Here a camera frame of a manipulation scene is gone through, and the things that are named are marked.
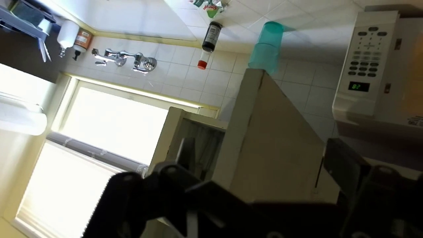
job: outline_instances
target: kitchen appliance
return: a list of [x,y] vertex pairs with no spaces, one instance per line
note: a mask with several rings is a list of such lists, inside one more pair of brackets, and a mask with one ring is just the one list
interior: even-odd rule
[[54,83],[0,63],[0,129],[40,135]]
[[357,17],[333,100],[340,136],[360,153],[423,169],[423,18]]

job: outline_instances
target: window frame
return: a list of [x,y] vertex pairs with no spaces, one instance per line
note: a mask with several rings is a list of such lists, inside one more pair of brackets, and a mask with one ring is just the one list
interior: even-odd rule
[[77,95],[75,91],[81,88],[81,86],[99,88],[99,91],[105,90],[106,92],[112,91],[112,95],[115,95],[115,92],[135,94],[138,96],[143,96],[145,100],[149,100],[149,102],[169,99],[171,103],[173,103],[179,108],[182,108],[189,112],[200,113],[204,116],[214,117],[214,119],[218,116],[218,112],[220,112],[220,108],[214,105],[165,96],[165,95],[160,95],[149,91],[143,91],[139,88],[130,88],[124,86],[111,84],[111,83],[106,83],[106,82],[101,82],[101,80],[95,80],[85,76],[71,75],[66,72],[58,75],[57,88],[56,88],[54,96],[52,98],[52,104],[48,109],[48,119],[49,119],[48,128],[41,136],[36,137],[30,148],[27,149],[25,157],[28,157],[27,158],[28,164],[25,164],[24,170],[28,172],[28,174],[24,174],[21,181],[15,182],[19,185],[19,187],[13,189],[13,194],[11,195],[11,201],[8,202],[9,206],[5,209],[5,213],[3,215],[8,222],[11,222],[13,227],[16,227],[19,231],[21,231],[25,235],[33,236],[40,234],[37,234],[36,230],[28,227],[25,223],[20,222],[17,218],[17,211],[24,199],[27,187],[29,185],[32,173],[37,165],[42,146],[45,143],[49,143],[48,136],[50,135],[50,131],[56,131],[64,127],[69,116],[69,108],[75,100],[75,95]]

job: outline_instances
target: faucet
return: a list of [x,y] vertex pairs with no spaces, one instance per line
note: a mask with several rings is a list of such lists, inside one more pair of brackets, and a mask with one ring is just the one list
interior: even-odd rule
[[128,54],[126,51],[114,51],[111,49],[105,50],[105,55],[101,55],[98,49],[91,51],[97,59],[95,64],[106,66],[108,62],[115,62],[119,67],[127,62]]
[[98,49],[93,49],[91,53],[95,55],[97,59],[99,59],[99,61],[95,61],[97,66],[106,66],[107,62],[115,62],[116,66],[120,67],[127,62],[128,57],[132,57],[135,59],[132,70],[147,74],[152,71],[157,64],[156,58],[144,57],[142,53],[128,54],[124,50],[114,51],[111,49],[106,49],[105,55],[101,55]]
[[142,53],[134,55],[134,71],[144,72],[152,71],[156,64],[157,59],[152,57],[144,57]]

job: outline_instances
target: wall tile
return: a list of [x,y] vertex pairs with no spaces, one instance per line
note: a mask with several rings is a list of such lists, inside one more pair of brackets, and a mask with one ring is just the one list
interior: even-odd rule
[[[193,58],[190,59],[190,66],[197,67],[198,59],[200,59],[200,57],[201,57],[201,53],[202,53],[202,49],[196,49],[196,50],[194,50]],[[208,68],[210,68],[210,64],[213,63],[213,57],[214,57],[214,54],[212,53],[212,55],[210,55],[210,58],[209,58],[209,62],[208,62]]]
[[221,107],[223,96],[221,94],[202,92],[200,98],[201,103]]
[[181,96],[181,91],[182,91],[181,86],[164,84],[161,87],[161,94],[173,96],[173,98],[180,98]]
[[181,64],[190,64],[194,51],[196,51],[194,47],[176,46],[172,62],[177,62]]
[[171,63],[165,83],[175,86],[184,86],[185,78],[188,72],[186,64]]
[[283,80],[311,84],[313,82],[316,63],[291,61],[287,64]]
[[176,46],[173,45],[159,45],[156,51],[157,61],[168,61],[172,62],[175,57]]
[[143,90],[145,91],[151,91],[151,92],[156,92],[156,94],[161,94],[161,84],[156,83],[153,80],[147,80],[143,86]]
[[200,90],[192,90],[192,88],[182,88],[181,98],[192,102],[200,102],[201,98]]
[[157,61],[157,66],[153,71],[148,72],[148,75],[165,76],[169,71],[171,63],[164,61]]
[[233,71],[235,64],[237,54],[229,51],[214,51],[213,62],[209,68],[221,71]]
[[157,55],[157,51],[159,51],[159,47],[160,47],[160,43],[156,43],[156,42],[144,42],[142,45],[142,53],[145,55],[145,57],[156,57]]
[[229,84],[230,75],[231,74],[226,71],[209,70],[204,91],[223,96]]
[[208,78],[208,71],[209,70],[200,70],[197,67],[190,66],[186,74],[186,79],[184,82],[184,87],[202,91]]

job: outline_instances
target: white microwave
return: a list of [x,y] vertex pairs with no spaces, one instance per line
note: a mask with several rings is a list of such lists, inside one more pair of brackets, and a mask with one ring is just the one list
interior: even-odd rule
[[423,169],[423,18],[358,14],[332,111],[360,153]]

